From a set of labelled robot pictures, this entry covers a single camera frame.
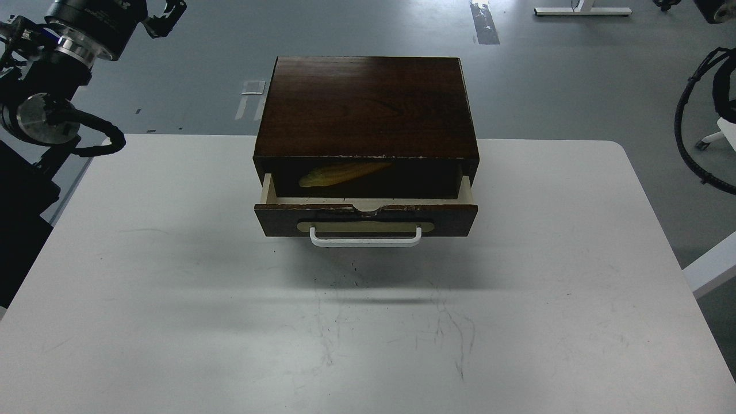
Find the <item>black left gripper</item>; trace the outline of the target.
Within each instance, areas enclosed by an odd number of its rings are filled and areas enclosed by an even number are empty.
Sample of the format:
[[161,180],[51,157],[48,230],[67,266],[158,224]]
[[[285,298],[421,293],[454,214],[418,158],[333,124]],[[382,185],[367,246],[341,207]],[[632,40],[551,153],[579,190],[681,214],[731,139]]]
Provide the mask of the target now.
[[147,1],[54,1],[45,23],[60,35],[81,35],[103,60],[118,60],[142,25],[151,39],[173,31],[187,10],[185,1],[166,1],[162,16],[149,15]]

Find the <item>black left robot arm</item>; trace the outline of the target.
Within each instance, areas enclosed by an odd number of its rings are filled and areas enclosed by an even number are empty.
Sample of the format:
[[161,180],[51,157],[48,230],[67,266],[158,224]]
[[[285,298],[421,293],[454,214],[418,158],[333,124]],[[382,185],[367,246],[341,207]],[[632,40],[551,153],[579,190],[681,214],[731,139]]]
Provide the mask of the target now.
[[7,309],[52,233],[42,213],[60,199],[53,181],[71,155],[111,155],[126,144],[110,121],[76,109],[97,59],[118,60],[137,26],[166,37],[187,10],[168,1],[151,16],[145,1],[55,1],[42,24],[24,16],[2,23],[2,128],[45,147],[31,163],[7,143],[1,154],[2,308]]

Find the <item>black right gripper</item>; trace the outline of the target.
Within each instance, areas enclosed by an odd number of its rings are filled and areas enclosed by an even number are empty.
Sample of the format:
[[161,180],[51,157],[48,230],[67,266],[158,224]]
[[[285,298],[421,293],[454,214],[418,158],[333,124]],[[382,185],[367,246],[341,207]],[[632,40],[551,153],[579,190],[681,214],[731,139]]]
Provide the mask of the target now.
[[[660,11],[668,11],[683,1],[653,1]],[[696,5],[697,10],[708,24],[722,24],[735,19],[735,1],[688,1]]]

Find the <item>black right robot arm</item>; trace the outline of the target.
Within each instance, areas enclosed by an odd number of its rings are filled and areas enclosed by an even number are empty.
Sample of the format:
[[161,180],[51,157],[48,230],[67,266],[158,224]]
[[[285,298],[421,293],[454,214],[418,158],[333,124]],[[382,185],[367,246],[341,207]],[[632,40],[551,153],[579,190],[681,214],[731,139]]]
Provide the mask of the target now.
[[[677,5],[681,1],[651,1],[660,11],[667,12],[671,7]],[[692,1],[699,12],[702,14],[708,24],[722,24],[728,21],[734,21],[735,2],[734,1]],[[710,185],[717,190],[732,194],[734,196],[734,184],[728,183],[710,173],[706,168],[702,167],[689,153],[684,145],[683,138],[683,118],[686,105],[692,92],[702,78],[713,68],[718,68],[712,80],[712,100],[715,112],[725,121],[734,121],[734,98],[730,97],[731,75],[734,72],[734,48],[728,49],[717,47],[710,51],[704,60],[699,63],[696,71],[689,76],[684,91],[679,97],[674,113],[674,139],[686,166],[697,176],[701,184]],[[718,137],[725,138],[724,134],[715,134],[707,136],[696,143],[695,149],[704,151],[710,146],[710,143]]]

